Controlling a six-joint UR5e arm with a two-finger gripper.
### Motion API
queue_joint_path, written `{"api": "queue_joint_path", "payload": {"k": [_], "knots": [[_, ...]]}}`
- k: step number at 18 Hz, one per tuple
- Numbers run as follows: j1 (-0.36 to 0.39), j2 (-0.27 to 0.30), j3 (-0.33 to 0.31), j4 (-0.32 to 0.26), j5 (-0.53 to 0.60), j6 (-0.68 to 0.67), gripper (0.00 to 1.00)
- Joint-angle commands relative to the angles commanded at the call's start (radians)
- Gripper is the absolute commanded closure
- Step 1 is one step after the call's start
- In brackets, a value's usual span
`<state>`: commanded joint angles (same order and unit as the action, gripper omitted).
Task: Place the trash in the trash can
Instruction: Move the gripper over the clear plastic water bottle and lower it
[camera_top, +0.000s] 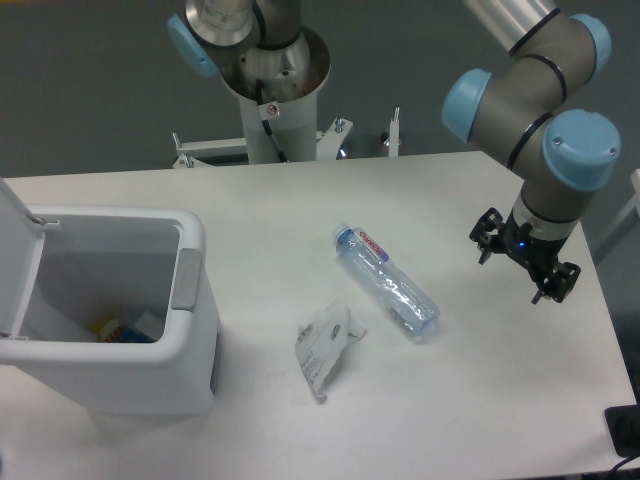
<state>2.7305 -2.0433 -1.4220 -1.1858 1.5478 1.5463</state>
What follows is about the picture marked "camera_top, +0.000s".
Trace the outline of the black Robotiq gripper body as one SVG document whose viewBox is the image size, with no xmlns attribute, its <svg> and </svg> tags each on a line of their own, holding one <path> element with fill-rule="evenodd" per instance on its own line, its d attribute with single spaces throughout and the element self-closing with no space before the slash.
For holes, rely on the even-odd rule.
<svg viewBox="0 0 640 480">
<path fill-rule="evenodd" d="M 533 225 L 518 225 L 508 221 L 503 231 L 506 254 L 525 268 L 532 280 L 550 278 L 558 261 L 558 254 L 566 238 L 545 240 L 534 235 Z"/>
</svg>

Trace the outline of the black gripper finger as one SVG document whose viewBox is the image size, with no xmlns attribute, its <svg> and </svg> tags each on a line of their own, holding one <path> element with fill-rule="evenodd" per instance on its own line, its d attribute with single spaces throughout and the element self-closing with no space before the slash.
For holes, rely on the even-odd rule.
<svg viewBox="0 0 640 480">
<path fill-rule="evenodd" d="M 503 238 L 505 223 L 499 211 L 491 207 L 477 221 L 469 234 L 480 251 L 479 264 L 484 265 L 492 254 L 505 254 Z"/>
<path fill-rule="evenodd" d="M 541 266 L 534 265 L 530 276 L 537 286 L 537 291 L 531 303 L 537 304 L 542 298 L 562 303 L 573 290 L 580 273 L 581 268 L 578 265 L 560 262 L 557 259 Z"/>
</svg>

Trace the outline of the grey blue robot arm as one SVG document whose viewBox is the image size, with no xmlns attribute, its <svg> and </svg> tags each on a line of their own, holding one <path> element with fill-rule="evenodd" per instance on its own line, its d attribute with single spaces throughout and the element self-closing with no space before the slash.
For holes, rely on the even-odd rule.
<svg viewBox="0 0 640 480">
<path fill-rule="evenodd" d="M 504 254 L 522 266 L 538 298 L 561 302 L 580 269 L 559 252 L 621 150 L 606 117 L 562 105 L 601 71 L 611 38 L 598 19 L 567 16 L 552 1 L 471 1 L 468 8 L 513 63 L 501 75 L 464 73 L 441 119 L 523 182 L 510 214 L 488 210 L 470 237 L 483 258 Z M 320 158 L 317 93 L 330 55 L 303 25 L 299 2 L 189 1 L 167 30 L 196 73 L 220 76 L 236 96 L 250 162 Z"/>
</svg>

